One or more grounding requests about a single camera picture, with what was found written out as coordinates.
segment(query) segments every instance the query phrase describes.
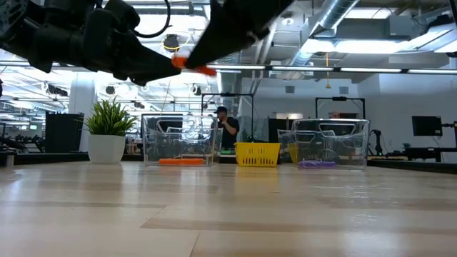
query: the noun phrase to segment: orange object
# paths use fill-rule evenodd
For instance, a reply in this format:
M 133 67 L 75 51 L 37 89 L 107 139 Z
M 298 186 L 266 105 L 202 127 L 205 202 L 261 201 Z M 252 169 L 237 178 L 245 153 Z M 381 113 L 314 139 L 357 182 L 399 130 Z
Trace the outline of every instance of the orange object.
M 171 58 L 171 63 L 173 64 L 173 66 L 175 66 L 176 68 L 180 68 L 180 69 L 186 69 L 186 62 L 187 62 L 187 58 L 186 57 L 182 57 L 182 56 L 173 56 Z M 193 71 L 195 72 L 198 72 L 200 74 L 206 74 L 208 76 L 215 76 L 217 75 L 217 71 L 215 69 L 210 69 L 206 66 L 202 66 L 202 67 L 197 67 L 195 69 L 193 69 Z
M 183 158 L 183 159 L 160 159 L 159 164 L 161 165 L 204 165 L 205 160 L 202 158 Z

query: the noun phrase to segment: wooden table surface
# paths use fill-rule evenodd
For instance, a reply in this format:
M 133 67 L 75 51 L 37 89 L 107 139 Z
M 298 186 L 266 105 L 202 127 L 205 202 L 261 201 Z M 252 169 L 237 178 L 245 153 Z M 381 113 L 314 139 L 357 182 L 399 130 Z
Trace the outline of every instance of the wooden table surface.
M 0 256 L 457 256 L 457 176 L 59 163 L 0 170 Z

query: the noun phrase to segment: black shirt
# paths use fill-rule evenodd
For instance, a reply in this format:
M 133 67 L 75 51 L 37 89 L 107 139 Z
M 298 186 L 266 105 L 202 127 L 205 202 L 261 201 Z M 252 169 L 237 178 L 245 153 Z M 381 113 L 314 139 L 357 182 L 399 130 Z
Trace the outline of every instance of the black shirt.
M 222 122 L 218 122 L 218 128 L 223 129 L 222 148 L 234 148 L 236 143 L 236 134 L 240 131 L 240 126 L 238 125 L 238 121 L 235 118 L 231 117 L 227 118 L 227 123 L 230 127 L 236 129 L 236 133 L 234 135 L 230 134 Z

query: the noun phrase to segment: black monitor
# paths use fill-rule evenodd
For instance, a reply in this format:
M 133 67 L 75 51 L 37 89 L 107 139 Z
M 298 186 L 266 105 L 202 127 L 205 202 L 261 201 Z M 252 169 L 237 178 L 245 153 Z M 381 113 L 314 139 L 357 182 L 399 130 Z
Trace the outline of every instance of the black monitor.
M 414 136 L 443 136 L 440 116 L 413 116 Z

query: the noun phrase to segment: potted plant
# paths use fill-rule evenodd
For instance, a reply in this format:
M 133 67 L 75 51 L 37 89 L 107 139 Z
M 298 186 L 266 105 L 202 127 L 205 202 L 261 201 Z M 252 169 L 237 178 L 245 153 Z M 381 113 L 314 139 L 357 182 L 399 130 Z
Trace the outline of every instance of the potted plant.
M 118 163 L 125 148 L 126 132 L 136 118 L 129 119 L 125 107 L 115 102 L 94 104 L 94 115 L 86 120 L 89 136 L 89 158 L 92 163 Z

